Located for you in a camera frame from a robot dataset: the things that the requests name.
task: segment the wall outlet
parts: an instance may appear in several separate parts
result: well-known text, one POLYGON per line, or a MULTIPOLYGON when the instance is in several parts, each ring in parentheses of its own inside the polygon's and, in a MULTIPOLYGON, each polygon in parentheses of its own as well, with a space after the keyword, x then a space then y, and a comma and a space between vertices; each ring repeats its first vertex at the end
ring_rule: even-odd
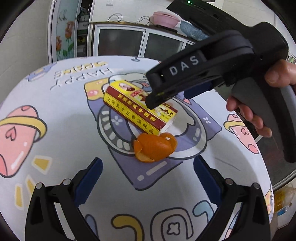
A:
POLYGON ((107 5, 113 5, 113 0, 107 0, 107 5))

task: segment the glass cabinet door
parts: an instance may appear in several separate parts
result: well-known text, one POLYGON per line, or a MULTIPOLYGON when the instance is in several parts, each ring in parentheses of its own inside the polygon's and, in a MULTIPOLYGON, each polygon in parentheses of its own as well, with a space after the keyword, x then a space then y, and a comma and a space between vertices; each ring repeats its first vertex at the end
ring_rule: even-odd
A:
POLYGON ((144 39, 143 29, 129 27, 98 27, 94 55, 139 56, 144 39))
POLYGON ((144 57, 164 61, 175 53, 181 51, 184 41, 172 38, 172 36, 173 35, 167 37, 164 35, 149 33, 144 57))

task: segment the metal screw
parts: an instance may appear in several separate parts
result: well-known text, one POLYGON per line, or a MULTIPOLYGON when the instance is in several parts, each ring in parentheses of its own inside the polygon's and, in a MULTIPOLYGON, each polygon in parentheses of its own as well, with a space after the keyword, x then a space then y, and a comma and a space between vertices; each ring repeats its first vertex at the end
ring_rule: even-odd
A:
POLYGON ((65 180, 63 180, 63 184, 64 184, 65 186, 70 185, 70 183, 71 183, 71 179, 65 179, 65 180))
POLYGON ((226 184, 228 185, 232 185, 233 184, 233 180, 231 178, 226 178, 225 179, 226 184))
POLYGON ((258 183, 253 183, 254 188, 259 189, 260 185, 258 183))
POLYGON ((40 189, 40 188, 42 188, 42 186, 43 186, 42 183, 37 183, 36 188, 37 188, 37 189, 40 189))

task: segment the green leaf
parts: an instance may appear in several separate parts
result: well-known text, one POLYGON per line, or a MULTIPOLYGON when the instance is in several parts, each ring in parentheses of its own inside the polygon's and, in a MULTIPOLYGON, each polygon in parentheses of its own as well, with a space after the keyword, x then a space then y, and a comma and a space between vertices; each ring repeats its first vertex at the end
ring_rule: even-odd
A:
POLYGON ((66 57, 68 55, 68 52, 63 49, 63 56, 66 57))
POLYGON ((70 44, 69 47, 68 47, 68 52, 70 52, 74 47, 74 43, 70 44))

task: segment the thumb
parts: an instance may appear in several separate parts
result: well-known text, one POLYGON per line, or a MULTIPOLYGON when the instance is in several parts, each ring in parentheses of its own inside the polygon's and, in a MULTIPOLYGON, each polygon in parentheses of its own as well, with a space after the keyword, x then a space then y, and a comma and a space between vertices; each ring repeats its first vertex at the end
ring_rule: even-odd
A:
POLYGON ((267 71, 265 80, 272 87, 294 85, 296 91, 296 65, 280 60, 267 71))

